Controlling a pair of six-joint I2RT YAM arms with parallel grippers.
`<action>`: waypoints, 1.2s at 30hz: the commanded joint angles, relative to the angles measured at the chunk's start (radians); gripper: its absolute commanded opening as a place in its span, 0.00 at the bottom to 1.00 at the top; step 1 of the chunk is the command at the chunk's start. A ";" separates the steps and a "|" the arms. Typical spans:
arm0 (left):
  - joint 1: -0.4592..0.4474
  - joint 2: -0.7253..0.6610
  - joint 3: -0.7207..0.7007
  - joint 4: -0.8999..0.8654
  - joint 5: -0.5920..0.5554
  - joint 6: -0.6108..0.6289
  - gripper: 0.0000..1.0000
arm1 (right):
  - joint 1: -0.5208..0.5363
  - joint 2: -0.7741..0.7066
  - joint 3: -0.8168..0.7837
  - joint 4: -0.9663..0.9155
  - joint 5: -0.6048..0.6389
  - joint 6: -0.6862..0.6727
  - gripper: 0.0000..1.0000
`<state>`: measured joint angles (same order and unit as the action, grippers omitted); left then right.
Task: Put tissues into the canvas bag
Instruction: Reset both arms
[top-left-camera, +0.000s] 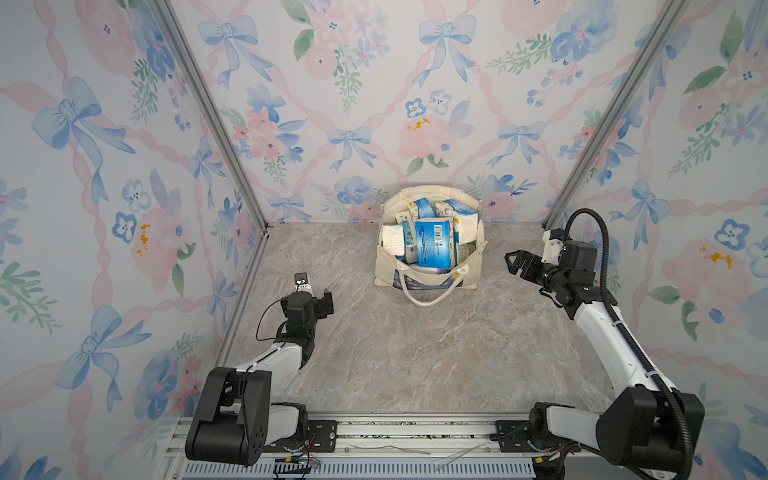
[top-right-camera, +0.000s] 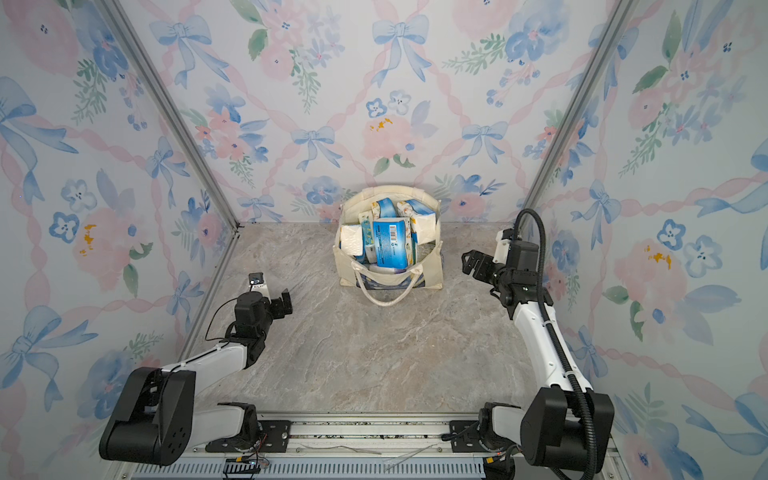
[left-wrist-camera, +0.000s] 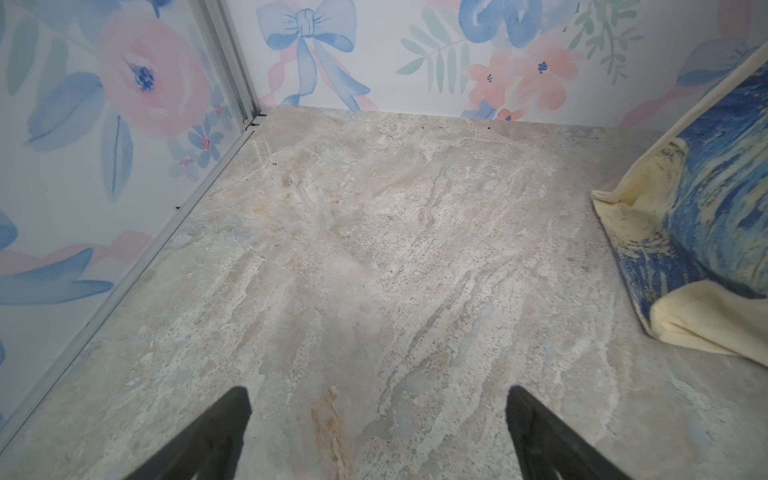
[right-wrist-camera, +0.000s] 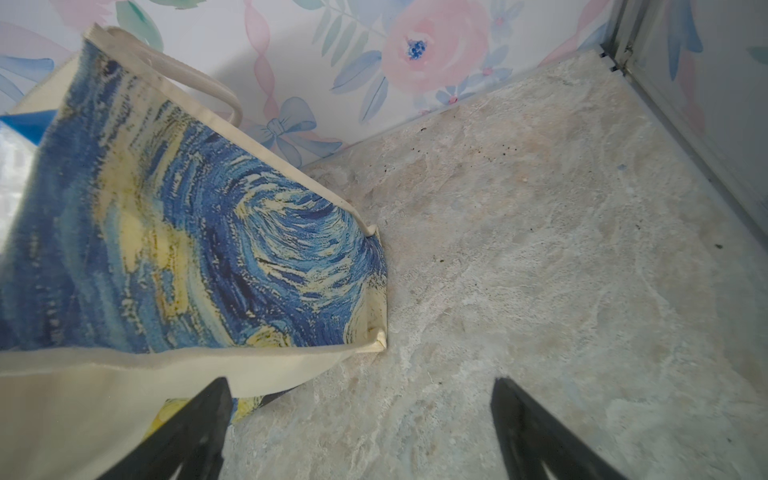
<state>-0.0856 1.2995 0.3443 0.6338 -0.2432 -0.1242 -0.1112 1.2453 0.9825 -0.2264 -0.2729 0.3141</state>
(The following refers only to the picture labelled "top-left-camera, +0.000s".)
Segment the blue cartoon tissue pack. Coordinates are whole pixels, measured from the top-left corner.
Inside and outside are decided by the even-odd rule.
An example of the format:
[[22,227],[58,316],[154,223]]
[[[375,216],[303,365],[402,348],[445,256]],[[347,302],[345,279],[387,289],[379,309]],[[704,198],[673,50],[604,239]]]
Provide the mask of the blue cartoon tissue pack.
[[454,242],[456,245],[466,245],[477,240],[479,213],[455,199],[435,202],[438,217],[450,218],[453,221]]

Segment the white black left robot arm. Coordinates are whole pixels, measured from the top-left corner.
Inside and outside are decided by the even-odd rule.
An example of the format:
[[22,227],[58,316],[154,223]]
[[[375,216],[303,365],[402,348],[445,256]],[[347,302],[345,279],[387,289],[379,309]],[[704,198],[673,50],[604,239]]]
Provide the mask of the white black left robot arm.
[[208,374],[186,435],[187,459],[250,467],[268,447],[309,447],[307,407],[275,402],[272,393],[308,363],[317,322],[334,313],[333,296],[329,290],[320,297],[301,290],[278,304],[285,322],[270,348],[248,363],[216,367]]

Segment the teal tissue pack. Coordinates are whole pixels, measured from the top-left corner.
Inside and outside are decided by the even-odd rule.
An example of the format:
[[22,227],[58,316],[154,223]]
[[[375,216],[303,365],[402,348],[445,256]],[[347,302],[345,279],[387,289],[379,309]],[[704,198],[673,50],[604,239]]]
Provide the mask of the teal tissue pack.
[[397,224],[402,227],[404,238],[403,261],[407,264],[416,263],[418,260],[418,251],[414,239],[415,224],[411,213],[408,210],[401,211],[395,215]]

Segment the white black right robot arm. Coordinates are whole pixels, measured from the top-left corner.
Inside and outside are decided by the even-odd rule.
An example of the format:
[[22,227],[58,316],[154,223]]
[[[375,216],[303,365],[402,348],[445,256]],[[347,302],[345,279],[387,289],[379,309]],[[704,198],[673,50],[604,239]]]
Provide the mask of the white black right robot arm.
[[516,250],[505,256],[511,274],[537,285],[586,335],[615,393],[602,413],[538,402],[512,436],[539,451],[594,451],[637,475],[665,471],[688,478],[704,406],[649,360],[612,294],[596,284],[597,258],[594,246],[574,240],[547,240],[541,255]]

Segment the cream canvas tote bag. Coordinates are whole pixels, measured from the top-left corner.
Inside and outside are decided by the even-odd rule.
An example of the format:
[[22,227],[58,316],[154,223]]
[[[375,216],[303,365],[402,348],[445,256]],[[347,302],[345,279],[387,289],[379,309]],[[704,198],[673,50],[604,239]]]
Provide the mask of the cream canvas tote bag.
[[446,186],[406,188],[382,207],[374,284],[417,306],[436,305],[478,287],[486,245],[477,199]]

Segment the blue white tissue pack back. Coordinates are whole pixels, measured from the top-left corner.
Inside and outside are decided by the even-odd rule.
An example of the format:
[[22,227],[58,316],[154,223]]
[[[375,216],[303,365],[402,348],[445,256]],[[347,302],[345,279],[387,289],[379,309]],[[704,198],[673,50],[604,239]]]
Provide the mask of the blue white tissue pack back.
[[381,229],[381,247],[393,257],[405,255],[405,236],[402,225],[383,225]]

